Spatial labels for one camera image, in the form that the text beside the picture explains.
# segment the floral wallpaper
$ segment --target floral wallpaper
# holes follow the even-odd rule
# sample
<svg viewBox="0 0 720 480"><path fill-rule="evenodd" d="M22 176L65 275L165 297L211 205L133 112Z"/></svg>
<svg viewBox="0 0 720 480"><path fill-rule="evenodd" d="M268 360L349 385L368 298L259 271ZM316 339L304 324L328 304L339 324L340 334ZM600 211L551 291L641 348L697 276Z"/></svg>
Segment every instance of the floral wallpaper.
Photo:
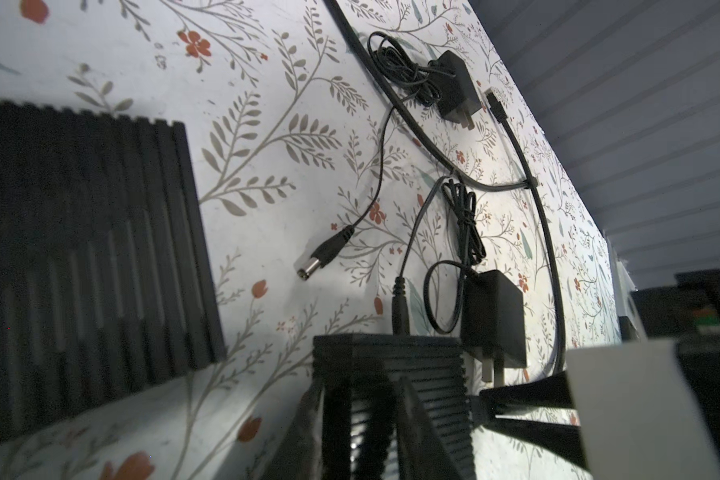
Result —
<svg viewBox="0 0 720 480"><path fill-rule="evenodd" d="M466 1L340 0L357 34L383 30L418 62L453 50L475 87L504 102L554 237L568 348L617 341L606 244ZM302 282L296 267L353 222L378 175L388 102L317 0L5 0L0 98L186 124L228 360L0 445L0 479L256 478L310 381L315 334L391 332L395 272L414 217L443 173L392 117L384 185L340 258ZM476 129L409 107L450 158L487 183L520 178L483 108ZM547 259L527 191L478 192L488 258L524 292L528 368L544 375L554 337ZM454 255L436 200L407 272L412 331L433 334L420 296L428 265ZM433 277L442 322L455 272ZM480 370L468 365L473 389ZM575 412L537 410L550 422ZM583 478L544 450L474 434L480 478Z"/></svg>

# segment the ceiling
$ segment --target ceiling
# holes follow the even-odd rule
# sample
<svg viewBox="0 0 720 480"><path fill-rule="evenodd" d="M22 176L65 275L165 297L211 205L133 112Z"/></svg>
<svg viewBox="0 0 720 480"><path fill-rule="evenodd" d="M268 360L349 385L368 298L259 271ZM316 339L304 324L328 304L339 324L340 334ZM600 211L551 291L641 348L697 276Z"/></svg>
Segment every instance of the ceiling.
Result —
<svg viewBox="0 0 720 480"><path fill-rule="evenodd" d="M471 0L638 288L720 267L720 0Z"/></svg>

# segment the black cable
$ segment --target black cable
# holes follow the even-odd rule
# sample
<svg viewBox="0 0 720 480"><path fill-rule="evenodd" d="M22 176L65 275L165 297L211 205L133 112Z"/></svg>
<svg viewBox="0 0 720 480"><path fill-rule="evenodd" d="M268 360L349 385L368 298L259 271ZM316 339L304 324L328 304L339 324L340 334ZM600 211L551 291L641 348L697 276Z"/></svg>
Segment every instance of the black cable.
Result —
<svg viewBox="0 0 720 480"><path fill-rule="evenodd" d="M422 207L416 214L416 220L413 222L413 228L411 228L411 236L408 238L408 246L405 248L405 255L403 256L403 263L400 265L400 273L394 279L394 287L392 288L392 332L395 335L409 335L411 333L411 323L408 321L408 301L405 298L405 265L408 263L408 256L411 254L413 248L413 242L416 241L416 233L418 232L418 226L421 224L424 215L427 213L427 208L432 203L434 196L438 190L451 175L445 175L437 179L429 191L426 200L422 203Z"/></svg>
<svg viewBox="0 0 720 480"><path fill-rule="evenodd" d="M490 106L490 112L496 118L504 131L507 132L512 147L514 147L515 153L518 155L520 165L523 167L525 177L532 179L533 174L530 172L530 166L528 160L525 159L523 149L520 147L520 143L514 136L512 127L509 125L507 112L504 111L504 106L496 98L492 92L488 94L488 104ZM552 285L552 298L554 299L554 315L555 315L555 344L556 344L556 355L554 358L554 367L552 373L560 373L565 367L565 312L563 312L563 293L560 291L560 277L557 273L557 261L554 258L554 248L552 246L552 235L550 234L549 224L547 223L547 215L544 212L544 204L541 203L541 196L537 188L537 182L529 182L530 194L534 198L534 204L536 205L536 211L539 214L539 222L541 223L541 233L544 235L544 246L547 249L547 262L549 263L550 272L550 283Z"/></svg>
<svg viewBox="0 0 720 480"><path fill-rule="evenodd" d="M405 264L408 263L408 255L411 254L411 248L413 247L413 242L416 240L418 226L422 222L424 214L427 213L427 208L429 208L429 205L432 203L432 200L434 199L434 196L437 194L438 190L440 190L443 182L445 182L450 177L451 175L445 175L438 178L437 181L434 182L432 189L429 191L429 195L427 195L427 198L424 199L422 207L418 210L418 214L416 214L416 220L414 220L413 228L411 229L411 237L408 239L408 246L405 248L405 255L403 255L403 263L400 264L400 273L398 274L398 276L403 276L403 273L405 272Z"/></svg>
<svg viewBox="0 0 720 480"><path fill-rule="evenodd" d="M323 268L333 262L336 255L342 251L344 245L346 245L355 234L357 225L360 225L360 222L368 215L368 212L371 211L376 200L378 200L378 194L382 191L382 179L384 178L384 136L386 135L387 124L389 123L389 119L392 118L393 113L394 107L390 107L382 124L382 132L378 136L378 185L376 186L376 191L373 193L371 202L368 204L365 212L356 219L354 224L345 226L341 231L328 238L312 252L307 262L297 271L298 276L300 276L302 280L309 280L309 277L315 273L317 268Z"/></svg>
<svg viewBox="0 0 720 480"><path fill-rule="evenodd" d="M365 65L365 68L368 70L368 72L373 76L374 80L376 81L376 84L384 91L384 94L389 98L389 101L392 102L392 106L395 110L398 111L400 114L400 117L403 119L405 124L408 126L408 128L411 129L411 132L413 135L419 139L419 141L422 142L422 146L427 149L427 151L438 161L440 162L445 168L448 169L449 173L452 174L459 174L462 178L462 181L469 187L477 188L478 190L487 191L487 192L505 192L509 190L516 190L518 188L527 188L528 187L528 181L521 181L514 184L506 184L506 185L487 185L483 184L474 178L470 178L465 172L463 172L461 169L459 169L455 164L451 163L451 161L448 159L448 157L445 156L445 154L440 151L437 145L434 144L434 142L430 139L430 137L427 136L427 134L424 132L421 126L419 126L418 122L415 118L413 118L413 115L411 115L411 112L405 107L403 104L403 100L398 97L398 95L394 92L392 89L392 86L387 82L386 78L384 77L384 74L378 70L376 67L376 64L374 63L373 59L371 58L371 55L368 54L368 52L365 51L364 47L358 40L357 35L352 30L352 26L349 24L349 21L347 20L346 16L344 15L344 12L342 12L342 8L338 5L336 0L325 0L326 7L328 8L328 11L331 13L331 16L333 16L333 20L336 22L336 25L338 26L338 29L341 31L342 36L344 37L346 43L352 48L354 53L360 58L360 62Z"/></svg>
<svg viewBox="0 0 720 480"><path fill-rule="evenodd" d="M376 50L371 47L371 39L374 37L382 38L382 42ZM389 42L392 46L385 47L385 42ZM407 90L425 107L435 105L442 98L440 87L429 80L430 73L437 72L456 78L455 73L441 68L435 60L429 61L427 67L414 62L403 46L394 37L384 32L374 32L368 37L368 55L386 78Z"/></svg>
<svg viewBox="0 0 720 480"><path fill-rule="evenodd" d="M427 274L424 276L424 289L422 291L422 301L424 302L424 311L427 313L427 320L432 326L435 332L441 335L447 335L456 328L459 317L461 315L461 307L464 304L464 281L467 275L475 274L472 270L473 266L482 263L485 258L485 247L483 241L480 238L480 232L478 232L477 224L474 221L474 216L477 209L477 197L474 192L467 190L467 187L463 183L455 184L453 181L443 185L443 196L445 196L448 206L451 207L456 216L456 225L458 228L457 242L459 252L459 262L452 262L452 260L441 260L435 262L427 270ZM429 281L432 277L434 269L441 264L459 264L461 271L459 272L458 279L456 282L456 301L454 302L453 313L451 313L451 321L448 327L443 329L438 324L438 319L435 318L432 313L432 307L429 302Z"/></svg>
<svg viewBox="0 0 720 480"><path fill-rule="evenodd" d="M451 321L448 328L445 329L440 327L437 319L432 313L432 308L430 307L429 303L428 282L430 276L432 275L432 271L434 271L434 268L436 268L443 262L451 262L451 260L443 260L432 265L432 267L430 267L429 274L427 274L427 276L425 277L424 291L422 293L424 309L427 313L427 319L429 320L430 325L437 333L440 333L441 335L449 334L456 327L459 316L461 315L461 307L464 303L464 280L466 279L467 275L473 273L472 266L479 265L485 258L485 247L483 245L482 239L480 238L480 233L478 232L477 225L474 221L475 211L477 208L477 197L475 196L474 192L468 191L467 187L463 183L455 184L452 180L450 180L447 184L444 184L445 180L449 177L449 175L446 175L444 177L438 178L438 180L434 183L434 186L430 190L427 199L424 200L422 208L418 211L418 214L416 215L416 220L411 230L411 237L408 240L408 247L405 249L403 262L400 265L400 273L395 279L395 289L393 289L393 293L396 296L404 296L403 275L405 271L405 265L408 262L408 255L411 253L413 242L416 239L418 226L422 222L422 218L424 217L427 208L429 208L429 205L432 202L435 194L438 192L438 190L442 190L446 203L448 203L448 206L451 207L451 210L456 216L458 226L457 242L459 259L461 261L459 265L463 265L464 268L461 270L456 284L456 301L454 303L453 313L451 314ZM394 312L395 310L393 309L393 326L395 324Z"/></svg>
<svg viewBox="0 0 720 480"><path fill-rule="evenodd" d="M378 193L382 191L382 178L384 178L384 136L387 132L387 124L389 123L389 119L392 118L393 113L394 107L390 107L389 112L387 112L387 116L384 118L384 123L382 123L382 132L378 136L378 186L373 194L373 198L371 198L371 203L368 204L368 208L365 209L363 215L355 220L355 223L352 224L352 226L360 225L360 222L362 222L365 216L368 215L368 212L371 211L371 208L373 208L376 200L378 200Z"/></svg>

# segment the black box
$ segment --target black box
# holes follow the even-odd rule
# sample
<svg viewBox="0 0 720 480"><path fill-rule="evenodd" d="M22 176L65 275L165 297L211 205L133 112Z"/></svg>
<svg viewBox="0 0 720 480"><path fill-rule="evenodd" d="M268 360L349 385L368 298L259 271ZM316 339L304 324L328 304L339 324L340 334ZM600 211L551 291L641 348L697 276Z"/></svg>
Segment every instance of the black box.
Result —
<svg viewBox="0 0 720 480"><path fill-rule="evenodd" d="M526 368L523 292L498 270L478 277L464 284L464 350L478 360L502 356L505 367Z"/></svg>
<svg viewBox="0 0 720 480"><path fill-rule="evenodd" d="M463 479L475 478L461 342L349 333L314 338L325 381L324 478L397 478L394 384L411 380Z"/></svg>
<svg viewBox="0 0 720 480"><path fill-rule="evenodd" d="M443 96L438 102L440 116L458 124L468 121L474 112L480 110L481 104L467 65L458 55L446 50L438 58L438 66L456 75L452 78L437 72L430 74L430 79L440 88Z"/></svg>

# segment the power plug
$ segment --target power plug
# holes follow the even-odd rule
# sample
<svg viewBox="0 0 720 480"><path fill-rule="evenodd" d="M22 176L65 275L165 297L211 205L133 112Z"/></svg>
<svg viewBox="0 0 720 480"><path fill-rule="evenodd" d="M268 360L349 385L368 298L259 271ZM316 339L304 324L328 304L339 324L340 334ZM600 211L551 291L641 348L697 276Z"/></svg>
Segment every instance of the power plug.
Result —
<svg viewBox="0 0 720 480"><path fill-rule="evenodd" d="M442 93L442 98L438 101L440 116L472 130L474 128L472 114L480 110L481 105L466 63L458 55L447 50L440 55L437 65L455 74L455 77L440 72L431 72L429 75L430 82L437 85Z"/></svg>
<svg viewBox="0 0 720 480"><path fill-rule="evenodd" d="M505 367L528 366L523 292L498 270L474 278L467 276L461 343L464 350L483 363L484 381L490 372L503 376Z"/></svg>

